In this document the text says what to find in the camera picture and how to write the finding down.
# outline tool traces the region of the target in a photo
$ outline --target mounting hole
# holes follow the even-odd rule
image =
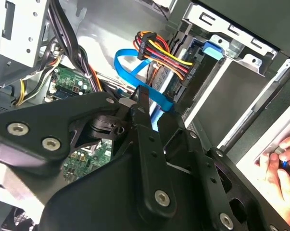
[[[157,154],[155,151],[153,151],[153,152],[151,153],[151,155],[152,155],[154,158],[157,158],[157,157],[158,157],[158,154]]]
[[[214,184],[216,184],[216,179],[214,179],[213,177],[210,177],[210,180],[211,180]]]

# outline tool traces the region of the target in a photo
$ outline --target yellow wire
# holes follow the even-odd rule
[[[164,51],[163,49],[161,49],[159,46],[157,46],[152,40],[149,40],[149,43],[154,46],[156,49],[158,49],[160,52],[168,55],[169,57],[172,57],[173,59],[177,60],[178,62],[182,63],[182,64],[185,64],[185,65],[193,65],[193,63],[190,63],[190,62],[185,62],[181,59],[178,59],[177,57],[173,56],[172,54]]]
[[[148,31],[148,30],[144,30],[144,31],[141,31],[140,32],[140,35],[141,36],[144,36],[144,34],[146,34],[146,33],[148,33],[148,32],[151,32],[151,31]],[[161,49],[163,49],[161,46],[160,46],[160,44],[159,43],[155,43],[159,48],[161,48]]]
[[[21,79],[20,79],[20,85],[21,85],[20,97],[19,97],[19,101],[16,103],[16,106],[19,106],[20,103],[24,99],[25,86],[24,86],[24,82]]]
[[[181,80],[184,79],[183,76],[182,76],[182,75],[181,75],[177,70],[175,70],[174,68],[172,68],[172,67],[169,66],[168,64],[166,64],[166,63],[164,63],[164,62],[162,62],[162,61],[160,61],[160,60],[154,59],[154,58],[152,58],[152,57],[150,57],[150,56],[147,56],[147,55],[145,55],[144,57],[147,58],[147,59],[154,60],[154,61],[156,61],[158,64],[160,64],[160,65],[162,65],[162,66],[166,66],[166,67],[169,68],[171,71],[173,71],[174,73],[176,73],[177,76],[178,76]]]

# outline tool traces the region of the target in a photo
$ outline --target screw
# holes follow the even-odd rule
[[[56,151],[60,148],[61,145],[58,139],[48,137],[42,141],[42,146],[46,150]]]
[[[29,132],[28,126],[22,123],[12,123],[8,125],[7,130],[14,136],[24,136]]]
[[[218,154],[218,156],[223,157],[223,154],[220,151],[216,151],[216,153]]]
[[[114,103],[115,102],[114,100],[112,100],[110,98],[107,98],[106,101],[109,102],[109,103]]]
[[[141,111],[142,113],[145,113],[145,110],[141,107],[139,107],[138,110]]]
[[[170,199],[169,196],[167,195],[167,193],[165,193],[162,190],[157,190],[154,194],[155,200],[156,202],[163,206],[163,207],[167,207],[170,204]]]
[[[220,220],[227,229],[233,230],[233,222],[227,214],[221,213]]]
[[[190,135],[191,135],[191,137],[193,137],[194,139],[196,139],[196,138],[197,138],[197,136],[196,136],[196,134],[195,134],[194,132],[192,132],[192,131],[191,131],[189,134],[190,134]]]
[[[271,231],[278,231],[278,229],[277,229],[277,228],[275,228],[275,226],[274,226],[274,225],[270,225],[270,229],[271,229]]]

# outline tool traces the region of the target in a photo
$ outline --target motherboard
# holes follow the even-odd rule
[[[102,139],[98,145],[71,153],[63,164],[63,177],[69,183],[87,175],[111,160],[112,141]]]
[[[51,76],[46,102],[92,93],[89,80],[73,70],[59,66]]]
[[[50,80],[45,102],[92,93],[87,78],[73,70],[59,66]],[[71,153],[63,164],[63,177],[69,183],[87,175],[111,160],[112,141],[102,139],[97,145]]]

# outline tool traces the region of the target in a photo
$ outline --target orange wire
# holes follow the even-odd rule
[[[151,32],[151,31],[148,31],[148,30],[141,31],[140,32],[140,35],[143,36],[144,34],[146,34],[148,32]],[[157,35],[157,37],[159,38],[159,40],[162,41],[162,43],[164,44],[164,46],[166,46],[166,51],[167,52],[170,52],[169,46],[168,46],[167,42],[165,41],[165,39],[162,38],[162,36],[160,36],[160,35]]]
[[[135,41],[133,41],[133,46],[135,47],[135,49],[136,49],[137,51],[139,51],[139,48],[137,47]],[[147,55],[144,55],[144,57],[147,58],[147,59],[151,59],[151,60],[156,61],[159,65],[166,66],[166,67],[169,68],[171,71],[173,71],[174,73],[176,73],[177,76],[178,76],[181,80],[184,80],[183,76],[182,76],[182,75],[181,75],[177,70],[175,70],[174,68],[172,68],[170,65],[168,65],[168,64],[166,64],[166,63],[164,63],[164,62],[162,62],[162,61],[160,61],[160,60],[154,59],[154,58],[152,58],[152,57],[150,57],[150,56],[147,56]]]
[[[57,58],[53,62],[51,62],[49,65],[53,66],[56,62],[57,62]]]
[[[98,83],[99,90],[100,90],[100,91],[103,91],[102,86],[101,86],[101,83],[100,83],[100,80],[99,80],[99,78],[98,78],[98,76],[97,76],[96,71],[95,71],[95,70],[94,70],[90,65],[89,65],[89,67],[90,67],[90,70],[91,70],[91,72],[92,72],[94,78],[96,79],[96,81],[97,81],[97,83]]]
[[[148,83],[149,86],[150,86],[151,83],[154,81],[155,76],[156,76],[156,74],[158,73],[158,71],[160,70],[160,68],[161,68],[161,66],[159,66],[159,68],[156,68],[156,69],[154,70],[153,75],[152,75],[152,77],[151,77],[151,79],[150,79],[150,82]]]

